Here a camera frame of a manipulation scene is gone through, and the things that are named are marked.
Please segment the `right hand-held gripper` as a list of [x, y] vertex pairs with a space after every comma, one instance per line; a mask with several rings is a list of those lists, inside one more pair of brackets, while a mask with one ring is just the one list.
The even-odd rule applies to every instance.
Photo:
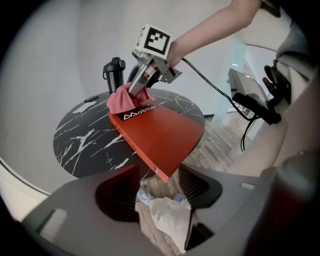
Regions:
[[137, 95], [152, 77], [170, 84], [182, 74], [169, 64], [171, 43], [171, 36], [155, 26], [147, 24], [141, 29], [132, 51], [137, 63], [131, 71], [130, 95]]

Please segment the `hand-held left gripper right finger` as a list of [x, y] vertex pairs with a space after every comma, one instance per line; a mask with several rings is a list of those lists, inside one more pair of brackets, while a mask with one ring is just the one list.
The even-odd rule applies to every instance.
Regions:
[[245, 256], [270, 192], [272, 168], [253, 177], [181, 164], [178, 176], [191, 205], [186, 255]]

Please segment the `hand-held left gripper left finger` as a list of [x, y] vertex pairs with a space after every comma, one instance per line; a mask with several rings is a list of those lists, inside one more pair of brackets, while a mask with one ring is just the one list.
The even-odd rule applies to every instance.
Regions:
[[55, 256], [150, 256], [135, 210], [138, 165], [61, 186], [24, 219], [25, 228]]

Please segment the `pink cloth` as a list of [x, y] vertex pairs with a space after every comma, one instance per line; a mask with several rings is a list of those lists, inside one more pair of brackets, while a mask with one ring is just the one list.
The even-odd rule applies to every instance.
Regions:
[[131, 111], [136, 108], [136, 106], [143, 104], [147, 100], [154, 101], [155, 98], [149, 94], [146, 87], [138, 92], [136, 96], [129, 94], [129, 87], [131, 83], [126, 83], [120, 86], [116, 92], [113, 92], [108, 101], [107, 107], [111, 114], [120, 114], [124, 112]]

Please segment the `red hardcover book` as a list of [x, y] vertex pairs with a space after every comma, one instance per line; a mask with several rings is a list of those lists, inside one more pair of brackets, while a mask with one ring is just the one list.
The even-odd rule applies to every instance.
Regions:
[[204, 133], [202, 124], [157, 104], [142, 104], [108, 116], [131, 148], [164, 182], [193, 151]]

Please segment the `person's right forearm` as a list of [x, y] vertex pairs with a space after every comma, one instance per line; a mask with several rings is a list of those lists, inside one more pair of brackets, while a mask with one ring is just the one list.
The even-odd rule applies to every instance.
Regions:
[[167, 61], [175, 67], [188, 54], [231, 36], [248, 27], [258, 10], [260, 0], [232, 0], [171, 43]]

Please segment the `black drinking bottle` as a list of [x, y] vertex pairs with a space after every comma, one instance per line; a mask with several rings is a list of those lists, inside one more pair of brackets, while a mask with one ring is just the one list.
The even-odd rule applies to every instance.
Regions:
[[126, 62], [120, 57], [113, 57], [112, 60], [103, 67], [102, 77], [107, 81], [109, 94], [124, 84], [123, 71], [126, 68]]

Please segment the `light blue sneaker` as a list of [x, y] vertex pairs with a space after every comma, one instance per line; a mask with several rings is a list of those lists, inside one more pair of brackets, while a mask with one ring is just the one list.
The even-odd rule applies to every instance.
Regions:
[[181, 204], [182, 206], [184, 206], [185, 208], [187, 209], [191, 209], [191, 205], [190, 203], [188, 202], [187, 198], [183, 195], [183, 194], [180, 194], [180, 193], [177, 193], [173, 200], [179, 204]]
[[142, 188], [138, 190], [136, 198], [147, 206], [149, 206], [150, 202], [155, 199], [151, 194], [149, 194]]

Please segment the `beige trousers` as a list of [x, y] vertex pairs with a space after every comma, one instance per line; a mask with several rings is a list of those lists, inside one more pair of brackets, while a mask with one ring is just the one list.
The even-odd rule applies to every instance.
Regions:
[[[264, 122], [241, 156], [227, 169], [230, 174], [253, 175], [272, 166], [280, 152], [288, 123], [268, 125]], [[189, 229], [191, 206], [168, 197], [150, 199], [147, 203], [155, 226], [171, 237], [181, 253]]]

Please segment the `white paper sheet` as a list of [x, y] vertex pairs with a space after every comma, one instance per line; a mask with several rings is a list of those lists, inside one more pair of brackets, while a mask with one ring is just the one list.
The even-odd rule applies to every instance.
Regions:
[[78, 113], [83, 113], [85, 112], [88, 108], [94, 106], [97, 102], [96, 101], [90, 101], [90, 102], [85, 102], [82, 106], [78, 107], [76, 110], [74, 110], [72, 113], [73, 114], [78, 114]]

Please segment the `black marble round table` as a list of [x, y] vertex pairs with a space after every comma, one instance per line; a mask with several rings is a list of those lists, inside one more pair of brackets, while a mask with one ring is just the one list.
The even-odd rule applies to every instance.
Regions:
[[59, 123], [53, 137], [53, 151], [62, 168], [75, 178], [112, 171], [130, 165], [140, 166], [140, 178], [155, 176], [128, 145], [108, 116], [108, 92], [98, 95], [96, 104], [73, 114], [82, 102]]

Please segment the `frosted glass door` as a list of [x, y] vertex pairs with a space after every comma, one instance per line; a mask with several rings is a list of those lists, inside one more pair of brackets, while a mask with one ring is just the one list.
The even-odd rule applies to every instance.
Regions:
[[[239, 72], [243, 71], [246, 56], [246, 44], [239, 33], [233, 34], [225, 40], [226, 46], [223, 48], [223, 59], [221, 61], [218, 80], [219, 83], [217, 87], [228, 97], [232, 98], [231, 82], [229, 80], [228, 73], [230, 69], [235, 69]], [[216, 112], [211, 122], [215, 125], [220, 123], [227, 114], [230, 106], [230, 101], [225, 96], [219, 94], [216, 104]]]

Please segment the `black monitor with blue screen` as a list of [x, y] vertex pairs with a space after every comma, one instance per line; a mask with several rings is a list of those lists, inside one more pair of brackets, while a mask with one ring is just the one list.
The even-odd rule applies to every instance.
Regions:
[[269, 125], [281, 121], [280, 114], [276, 113], [259, 83], [232, 68], [228, 71], [228, 78], [234, 102], [247, 108]]

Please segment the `grey sweatshirt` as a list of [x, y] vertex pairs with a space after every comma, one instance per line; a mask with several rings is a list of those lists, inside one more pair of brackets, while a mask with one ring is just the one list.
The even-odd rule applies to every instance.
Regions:
[[289, 83], [290, 99], [282, 98], [275, 106], [280, 122], [264, 124], [258, 132], [256, 141], [266, 144], [259, 151], [266, 154], [263, 162], [277, 166], [298, 155], [311, 155], [320, 162], [320, 65], [295, 21], [277, 50], [275, 71]]

